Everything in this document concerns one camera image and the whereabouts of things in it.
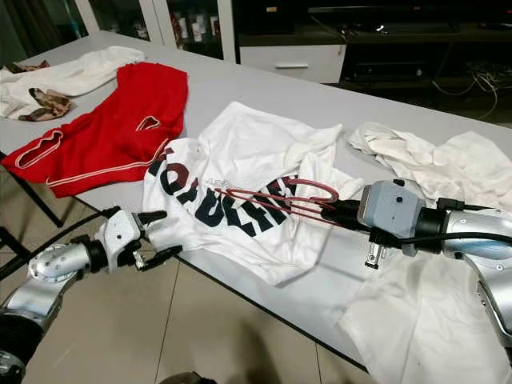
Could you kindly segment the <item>plain white t-shirt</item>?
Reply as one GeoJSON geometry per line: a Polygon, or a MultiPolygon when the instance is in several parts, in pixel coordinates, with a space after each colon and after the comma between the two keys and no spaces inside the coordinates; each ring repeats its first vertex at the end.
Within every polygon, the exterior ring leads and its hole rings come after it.
{"type": "MultiPolygon", "coordinates": [[[[433,144],[365,123],[349,143],[442,200],[512,218],[512,158],[475,132],[433,144]]],[[[512,258],[398,249],[366,279],[338,326],[381,384],[512,384],[512,258]]]]}

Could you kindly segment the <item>red plastic clothes hanger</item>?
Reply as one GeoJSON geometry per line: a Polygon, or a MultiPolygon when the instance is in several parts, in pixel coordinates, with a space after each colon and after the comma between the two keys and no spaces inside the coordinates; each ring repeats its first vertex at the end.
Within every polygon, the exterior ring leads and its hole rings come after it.
{"type": "Polygon", "coordinates": [[[281,188],[280,194],[272,194],[270,191],[263,193],[263,191],[243,189],[214,189],[213,191],[216,194],[223,195],[224,198],[228,198],[228,205],[230,206],[234,202],[241,202],[242,204],[249,204],[266,210],[271,214],[291,215],[292,217],[302,217],[317,221],[317,218],[321,216],[314,212],[314,209],[317,208],[314,200],[356,202],[354,200],[356,190],[362,189],[366,185],[362,179],[356,178],[350,180],[350,182],[344,182],[342,189],[337,190],[329,186],[329,184],[301,177],[286,177],[282,184],[284,186],[281,188]],[[308,186],[314,189],[314,194],[284,195],[290,186],[295,186],[296,189],[299,189],[301,186],[308,186]]]}

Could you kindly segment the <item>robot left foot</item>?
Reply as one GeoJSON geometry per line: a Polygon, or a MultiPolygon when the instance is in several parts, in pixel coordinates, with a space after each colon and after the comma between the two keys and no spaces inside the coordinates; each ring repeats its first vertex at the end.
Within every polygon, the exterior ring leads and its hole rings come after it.
{"type": "Polygon", "coordinates": [[[161,380],[158,384],[218,384],[215,380],[205,378],[193,370],[172,374],[168,378],[161,380]]]}

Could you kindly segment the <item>dark TV stand white drawers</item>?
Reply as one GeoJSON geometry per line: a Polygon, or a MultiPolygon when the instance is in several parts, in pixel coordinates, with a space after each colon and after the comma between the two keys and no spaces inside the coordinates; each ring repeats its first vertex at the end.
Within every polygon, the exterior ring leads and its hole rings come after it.
{"type": "Polygon", "coordinates": [[[235,0],[244,66],[512,126],[512,0],[235,0]]]}

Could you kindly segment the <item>white glass door cabinet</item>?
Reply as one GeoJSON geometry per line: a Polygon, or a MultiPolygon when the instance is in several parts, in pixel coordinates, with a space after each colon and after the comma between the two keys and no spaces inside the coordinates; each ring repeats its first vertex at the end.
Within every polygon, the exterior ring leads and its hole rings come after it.
{"type": "Polygon", "coordinates": [[[89,33],[107,30],[237,62],[233,0],[72,0],[89,33]]]}

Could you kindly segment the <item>grey table black legs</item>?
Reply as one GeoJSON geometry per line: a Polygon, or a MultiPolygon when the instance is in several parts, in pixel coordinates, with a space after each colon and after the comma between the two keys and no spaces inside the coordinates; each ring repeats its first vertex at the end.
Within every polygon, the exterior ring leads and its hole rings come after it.
{"type": "MultiPolygon", "coordinates": [[[[346,131],[351,131],[362,123],[377,122],[431,142],[444,142],[458,133],[473,131],[512,157],[512,129],[509,128],[217,61],[106,30],[44,52],[41,59],[66,62],[108,46],[139,49],[150,61],[189,74],[189,102],[184,114],[184,132],[189,136],[205,129],[228,103],[240,102],[314,127],[340,123],[346,131]]],[[[210,252],[184,252],[177,261],[273,315],[351,365],[360,366],[355,348],[338,333],[335,322],[344,301],[361,284],[366,246],[365,235],[336,230],[318,266],[282,288],[264,284],[237,264],[210,252]]]]}

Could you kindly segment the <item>white t-shirt black lettering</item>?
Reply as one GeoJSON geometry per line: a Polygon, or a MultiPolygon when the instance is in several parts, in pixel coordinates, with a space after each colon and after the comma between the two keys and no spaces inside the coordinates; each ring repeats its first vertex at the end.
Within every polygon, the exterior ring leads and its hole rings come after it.
{"type": "MultiPolygon", "coordinates": [[[[147,227],[151,244],[219,254],[271,285],[300,277],[317,263],[330,226],[241,202],[230,206],[213,190],[280,194],[286,177],[340,190],[356,179],[335,167],[341,132],[341,125],[314,128],[231,103],[196,138],[171,140],[147,169],[143,211],[167,212],[147,227]]],[[[312,194],[308,186],[284,191],[312,194]]]]}

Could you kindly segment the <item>cream garment brown patterned trim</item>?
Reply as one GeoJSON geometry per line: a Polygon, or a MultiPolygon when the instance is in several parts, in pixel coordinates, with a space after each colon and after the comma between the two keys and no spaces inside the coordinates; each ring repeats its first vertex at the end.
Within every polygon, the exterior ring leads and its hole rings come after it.
{"type": "Polygon", "coordinates": [[[111,46],[55,66],[47,61],[11,63],[0,72],[0,115],[28,122],[60,118],[72,109],[72,98],[114,79],[121,66],[143,59],[138,49],[111,46]]]}

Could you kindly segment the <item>red garment white trim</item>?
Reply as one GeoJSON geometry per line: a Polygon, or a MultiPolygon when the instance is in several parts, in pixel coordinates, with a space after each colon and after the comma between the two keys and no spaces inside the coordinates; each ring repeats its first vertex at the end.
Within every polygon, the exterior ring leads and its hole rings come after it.
{"type": "Polygon", "coordinates": [[[117,87],[92,112],[30,140],[1,164],[56,198],[119,182],[139,182],[184,129],[189,75],[163,63],[121,67],[117,87]]]}

